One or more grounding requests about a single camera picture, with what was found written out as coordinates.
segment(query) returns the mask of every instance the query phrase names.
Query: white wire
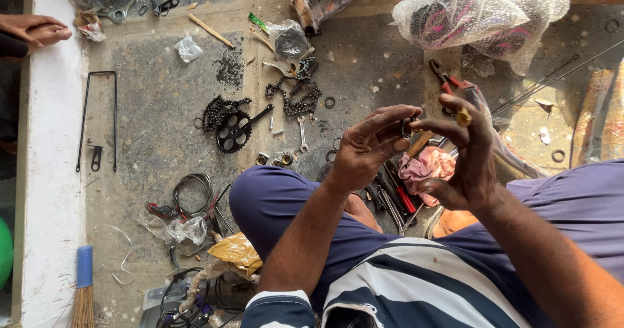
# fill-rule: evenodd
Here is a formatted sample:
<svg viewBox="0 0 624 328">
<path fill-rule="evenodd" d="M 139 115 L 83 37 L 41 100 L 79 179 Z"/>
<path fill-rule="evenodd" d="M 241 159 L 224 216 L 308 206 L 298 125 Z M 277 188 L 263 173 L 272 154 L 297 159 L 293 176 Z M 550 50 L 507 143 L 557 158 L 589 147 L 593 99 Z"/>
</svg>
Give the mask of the white wire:
<svg viewBox="0 0 624 328">
<path fill-rule="evenodd" d="M 121 233 L 125 236 L 125 238 L 126 238 L 126 239 L 128 239 L 128 242 L 130 243 L 130 250 L 128 251 L 128 255 L 126 255 L 126 256 L 125 256 L 125 259 L 123 259 L 123 261 L 121 261 L 121 269 L 122 269 L 124 272 L 131 274 L 131 275 L 132 275 L 132 280 L 131 280 L 131 281 L 129 281 L 129 282 L 121 282 L 121 281 L 119 280 L 119 278 L 117 278 L 117 276 L 116 276 L 114 273 L 112 273 L 112 275 L 113 275 L 113 278 L 114 278 L 114 279 L 117 281 L 117 283 L 119 283 L 119 284 L 129 284 L 129 283 L 134 282 L 134 273 L 132 273 L 132 272 L 130 272 L 129 270 L 125 269 L 125 268 L 124 268 L 124 266 L 123 266 L 123 265 L 125 264 L 126 260 L 128 260 L 128 257 L 130 256 L 130 253 L 132 252 L 132 248 L 133 248 L 132 241 L 130 240 L 130 237 L 128 236 L 128 234 L 126 234 L 126 233 L 125 233 L 124 231 L 122 231 L 121 229 L 119 229 L 119 228 L 117 228 L 117 227 L 114 227 L 114 226 L 111 226 L 110 224 L 98 223 L 94 229 L 95 229 L 95 230 L 97 230 L 98 226 L 100 226 L 100 225 L 102 225 L 102 226 L 106 226 L 106 227 L 110 227 L 110 228 L 113 228 L 113 229 L 115 229 L 115 230 L 117 230 L 117 231 L 121 232 Z"/>
</svg>

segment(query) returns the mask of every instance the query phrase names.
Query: bicycle chain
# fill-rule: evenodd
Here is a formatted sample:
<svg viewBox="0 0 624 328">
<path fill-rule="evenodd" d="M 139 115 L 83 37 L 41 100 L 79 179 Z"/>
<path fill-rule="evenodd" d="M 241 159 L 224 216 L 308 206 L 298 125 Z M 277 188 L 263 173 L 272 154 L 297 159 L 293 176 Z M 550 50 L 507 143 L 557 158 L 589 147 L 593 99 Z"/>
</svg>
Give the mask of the bicycle chain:
<svg viewBox="0 0 624 328">
<path fill-rule="evenodd" d="M 318 88 L 316 82 L 312 80 L 310 73 L 308 72 L 308 68 L 314 59 L 314 57 L 309 57 L 299 61 L 299 64 L 301 64 L 302 67 L 299 72 L 297 72 L 296 76 L 283 76 L 275 85 L 266 85 L 266 96 L 273 96 L 275 94 L 275 90 L 279 90 L 282 94 L 284 94 L 284 111 L 287 116 L 301 115 L 308 111 L 313 113 L 316 109 L 318 98 L 323 95 L 323 92 L 321 92 Z M 296 80 L 301 85 L 310 85 L 308 93 L 302 96 L 300 101 L 293 103 L 290 98 L 286 98 L 286 91 L 281 87 L 281 83 L 284 80 Z"/>
<path fill-rule="evenodd" d="M 203 110 L 201 117 L 201 127 L 206 132 L 215 131 L 219 128 L 225 119 L 228 117 L 244 112 L 238 108 L 238 105 L 249 104 L 252 100 L 250 98 L 243 98 L 241 100 L 224 100 L 221 95 L 217 95 L 206 109 Z"/>
</svg>

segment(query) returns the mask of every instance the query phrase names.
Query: fingernail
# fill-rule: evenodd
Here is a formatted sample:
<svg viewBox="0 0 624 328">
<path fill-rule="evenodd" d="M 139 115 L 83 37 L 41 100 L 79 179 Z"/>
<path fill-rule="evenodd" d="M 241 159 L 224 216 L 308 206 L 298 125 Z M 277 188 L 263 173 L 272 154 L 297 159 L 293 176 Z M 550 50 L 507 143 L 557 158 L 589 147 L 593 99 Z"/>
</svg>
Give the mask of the fingernail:
<svg viewBox="0 0 624 328">
<path fill-rule="evenodd" d="M 412 145 L 412 143 L 407 140 L 407 139 L 401 139 L 399 141 L 397 141 L 396 143 L 394 143 L 394 149 L 396 149 L 397 151 L 403 151 L 403 150 L 407 150 L 410 145 Z"/>
</svg>

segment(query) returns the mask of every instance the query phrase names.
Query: wooden handle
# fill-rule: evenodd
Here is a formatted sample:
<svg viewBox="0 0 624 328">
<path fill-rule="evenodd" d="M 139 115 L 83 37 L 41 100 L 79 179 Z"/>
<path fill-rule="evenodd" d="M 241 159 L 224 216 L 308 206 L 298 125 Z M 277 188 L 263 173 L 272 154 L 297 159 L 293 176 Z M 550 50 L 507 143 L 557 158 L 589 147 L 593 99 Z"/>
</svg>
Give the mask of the wooden handle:
<svg viewBox="0 0 624 328">
<path fill-rule="evenodd" d="M 204 30 L 207 30 L 211 35 L 219 38 L 221 40 L 221 42 L 225 43 L 227 46 L 234 48 L 234 45 L 230 43 L 230 41 L 228 41 L 227 39 L 223 38 L 223 36 L 221 36 L 220 34 L 218 34 L 215 30 L 211 29 L 208 27 L 208 25 L 206 25 L 203 21 L 201 21 L 200 19 L 198 19 L 195 15 L 188 13 L 188 17 L 191 18 L 192 21 L 197 22 L 197 24 L 201 27 L 203 27 Z"/>
<path fill-rule="evenodd" d="M 433 132 L 424 132 L 420 137 L 412 144 L 412 146 L 408 149 L 409 158 L 413 158 L 416 154 L 427 144 L 427 142 L 433 137 Z"/>
</svg>

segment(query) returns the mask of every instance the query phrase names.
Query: pink cloth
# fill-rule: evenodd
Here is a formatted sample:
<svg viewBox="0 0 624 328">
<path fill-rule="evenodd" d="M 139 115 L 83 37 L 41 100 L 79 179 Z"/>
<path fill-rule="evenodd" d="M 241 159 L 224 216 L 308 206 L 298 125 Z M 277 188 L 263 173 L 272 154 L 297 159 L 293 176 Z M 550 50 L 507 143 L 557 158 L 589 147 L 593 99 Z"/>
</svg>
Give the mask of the pink cloth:
<svg viewBox="0 0 624 328">
<path fill-rule="evenodd" d="M 442 149 L 428 146 L 418 155 L 418 159 L 403 153 L 399 159 L 399 177 L 405 183 L 408 193 L 421 197 L 423 203 L 428 206 L 435 206 L 440 202 L 431 195 L 418 193 L 416 185 L 426 178 L 441 178 L 445 181 L 455 172 L 455 159 L 445 153 Z"/>
</svg>

